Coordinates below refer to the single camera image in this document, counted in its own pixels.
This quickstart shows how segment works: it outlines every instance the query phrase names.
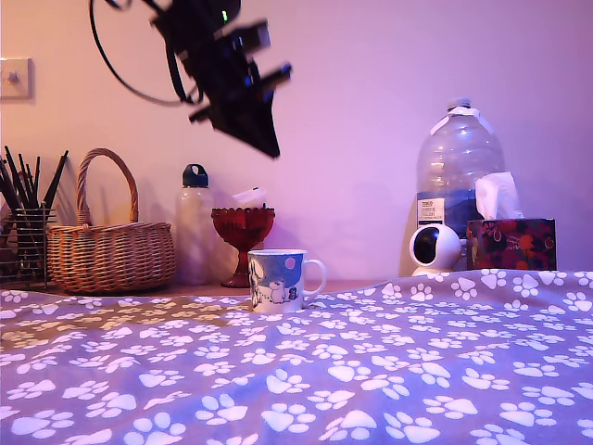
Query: white camera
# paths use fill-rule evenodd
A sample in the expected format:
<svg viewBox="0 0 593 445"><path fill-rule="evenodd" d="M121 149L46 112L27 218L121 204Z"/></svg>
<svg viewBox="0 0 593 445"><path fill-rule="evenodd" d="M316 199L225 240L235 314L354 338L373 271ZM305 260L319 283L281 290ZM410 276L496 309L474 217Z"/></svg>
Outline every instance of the white camera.
<svg viewBox="0 0 593 445"><path fill-rule="evenodd" d="M444 224L423 225L411 236L410 256L418 265L412 276L450 272L461 257L461 241Z"/></svg>

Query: white mug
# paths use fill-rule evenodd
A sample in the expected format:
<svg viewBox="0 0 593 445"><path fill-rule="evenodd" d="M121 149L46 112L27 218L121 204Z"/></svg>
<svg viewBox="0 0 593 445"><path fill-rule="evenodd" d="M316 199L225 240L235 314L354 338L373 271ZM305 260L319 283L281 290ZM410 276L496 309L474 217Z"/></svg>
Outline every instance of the white mug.
<svg viewBox="0 0 593 445"><path fill-rule="evenodd" d="M325 266L319 260L306 260L306 250L268 248L251 250L249 283L254 312L286 313L304 309L306 297L325 287ZM317 264L322 269L322 284L305 290L304 265Z"/></svg>

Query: floral tissue box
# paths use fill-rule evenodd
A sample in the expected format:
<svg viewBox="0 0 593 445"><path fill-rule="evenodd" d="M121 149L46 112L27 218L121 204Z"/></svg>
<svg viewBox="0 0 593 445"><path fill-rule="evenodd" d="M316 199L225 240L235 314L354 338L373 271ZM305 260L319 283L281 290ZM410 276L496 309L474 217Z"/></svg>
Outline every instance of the floral tissue box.
<svg viewBox="0 0 593 445"><path fill-rule="evenodd" d="M474 220L467 223L467 268L556 271L556 222Z"/></svg>

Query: water bottle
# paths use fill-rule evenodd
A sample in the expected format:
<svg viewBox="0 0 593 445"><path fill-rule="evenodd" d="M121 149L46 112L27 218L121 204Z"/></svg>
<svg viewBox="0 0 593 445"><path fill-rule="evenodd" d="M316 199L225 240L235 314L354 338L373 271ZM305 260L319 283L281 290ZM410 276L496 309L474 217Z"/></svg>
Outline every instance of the water bottle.
<svg viewBox="0 0 593 445"><path fill-rule="evenodd" d="M470 99L453 99L418 157L418 227L443 223L465 238L467 222L482 218L475 181L494 172L504 172L500 142Z"/></svg>
<svg viewBox="0 0 593 445"><path fill-rule="evenodd" d="M215 248L216 229L212 222L214 196L208 188L208 174L199 164L183 171L183 189L176 211L175 238L178 281L204 285L212 281L210 256Z"/></svg>

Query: wicker basket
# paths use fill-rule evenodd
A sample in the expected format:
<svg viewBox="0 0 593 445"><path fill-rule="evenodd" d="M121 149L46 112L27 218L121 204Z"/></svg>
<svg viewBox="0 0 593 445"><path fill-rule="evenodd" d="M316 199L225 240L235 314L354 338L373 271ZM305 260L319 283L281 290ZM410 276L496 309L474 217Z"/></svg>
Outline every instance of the wicker basket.
<svg viewBox="0 0 593 445"><path fill-rule="evenodd" d="M91 160L107 156L123 171L132 195L130 223L91 226L86 204L86 173ZM121 158L106 148L82 160L76 190L78 226L48 231L48 265L54 282L69 292L107 293L148 289L174 276L175 255L170 224L138 222L138 190Z"/></svg>

